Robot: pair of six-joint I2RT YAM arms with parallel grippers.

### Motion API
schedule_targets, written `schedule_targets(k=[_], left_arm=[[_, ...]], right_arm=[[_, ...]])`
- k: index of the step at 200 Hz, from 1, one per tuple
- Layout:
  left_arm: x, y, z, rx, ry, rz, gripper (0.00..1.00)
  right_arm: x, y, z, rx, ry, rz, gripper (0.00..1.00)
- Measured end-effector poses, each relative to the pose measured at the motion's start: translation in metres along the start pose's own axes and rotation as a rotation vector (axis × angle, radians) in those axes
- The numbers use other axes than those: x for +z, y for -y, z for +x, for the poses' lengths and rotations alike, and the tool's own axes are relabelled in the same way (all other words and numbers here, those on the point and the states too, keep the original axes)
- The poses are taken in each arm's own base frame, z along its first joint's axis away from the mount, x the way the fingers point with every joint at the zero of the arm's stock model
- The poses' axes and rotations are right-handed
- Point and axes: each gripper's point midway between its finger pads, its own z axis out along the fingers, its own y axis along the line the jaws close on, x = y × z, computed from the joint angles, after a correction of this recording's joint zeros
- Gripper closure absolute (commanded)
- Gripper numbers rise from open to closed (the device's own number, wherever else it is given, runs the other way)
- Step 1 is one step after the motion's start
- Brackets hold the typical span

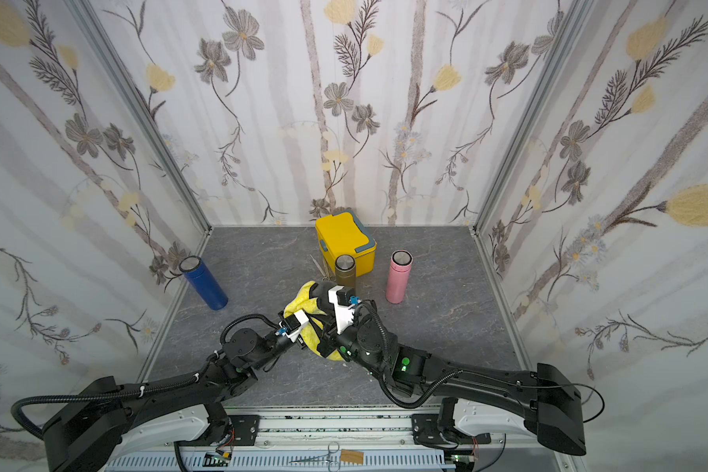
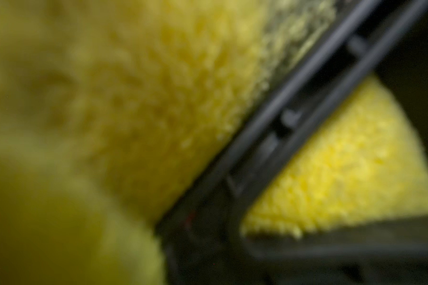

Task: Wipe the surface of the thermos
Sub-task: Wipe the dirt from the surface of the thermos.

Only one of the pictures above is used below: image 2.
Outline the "yellow grey cleaning cloth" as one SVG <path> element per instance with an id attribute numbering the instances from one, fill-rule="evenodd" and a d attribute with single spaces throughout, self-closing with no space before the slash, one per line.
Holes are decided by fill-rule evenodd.
<path id="1" fill-rule="evenodd" d="M 0 1 L 0 285 L 171 285 L 158 224 L 352 1 Z M 243 238 L 428 216 L 428 159 L 373 71 Z"/>

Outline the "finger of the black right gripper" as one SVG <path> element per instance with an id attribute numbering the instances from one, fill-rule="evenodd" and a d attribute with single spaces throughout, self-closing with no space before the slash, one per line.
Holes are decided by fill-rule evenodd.
<path id="1" fill-rule="evenodd" d="M 428 285 L 428 216 L 244 238 L 248 208 L 368 73 L 428 20 L 428 1 L 353 1 L 160 221 L 172 285 Z"/>

